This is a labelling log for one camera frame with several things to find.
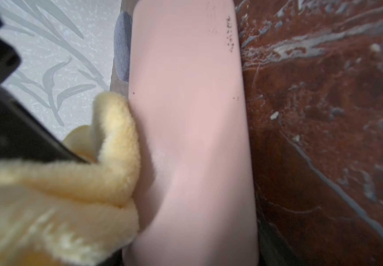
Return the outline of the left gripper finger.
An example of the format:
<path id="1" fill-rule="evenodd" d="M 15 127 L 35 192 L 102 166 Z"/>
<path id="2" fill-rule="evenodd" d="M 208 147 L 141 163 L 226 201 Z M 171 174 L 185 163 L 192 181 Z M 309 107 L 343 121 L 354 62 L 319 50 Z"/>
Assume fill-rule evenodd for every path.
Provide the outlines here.
<path id="1" fill-rule="evenodd" d="M 259 266 L 306 266 L 262 212 L 257 213 Z"/>

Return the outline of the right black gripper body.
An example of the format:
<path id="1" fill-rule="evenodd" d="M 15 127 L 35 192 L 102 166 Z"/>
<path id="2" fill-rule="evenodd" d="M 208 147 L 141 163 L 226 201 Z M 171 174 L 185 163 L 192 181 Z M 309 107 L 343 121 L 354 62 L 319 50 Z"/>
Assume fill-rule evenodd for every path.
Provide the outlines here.
<path id="1" fill-rule="evenodd" d="M 0 39 L 0 160 L 21 158 L 52 162 L 77 161 L 1 84 L 20 65 L 17 52 Z"/>

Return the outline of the yellow microfiber cloth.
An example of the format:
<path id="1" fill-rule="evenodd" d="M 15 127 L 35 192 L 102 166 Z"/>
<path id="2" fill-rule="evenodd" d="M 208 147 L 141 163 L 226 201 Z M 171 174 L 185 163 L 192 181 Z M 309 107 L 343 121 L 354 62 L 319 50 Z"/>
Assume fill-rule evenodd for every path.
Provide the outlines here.
<path id="1" fill-rule="evenodd" d="M 96 266 L 139 231 L 141 170 L 128 100 L 98 94 L 64 145 L 84 162 L 0 160 L 0 266 Z"/>

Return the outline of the pink eyeglass case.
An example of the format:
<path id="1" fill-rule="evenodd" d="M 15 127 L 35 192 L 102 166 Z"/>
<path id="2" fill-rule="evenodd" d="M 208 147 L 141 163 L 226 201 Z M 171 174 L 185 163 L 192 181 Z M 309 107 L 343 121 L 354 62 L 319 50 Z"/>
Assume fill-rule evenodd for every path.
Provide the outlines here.
<path id="1" fill-rule="evenodd" d="M 255 266 L 258 227 L 233 1 L 139 1 L 128 100 L 142 168 L 127 266 Z"/>

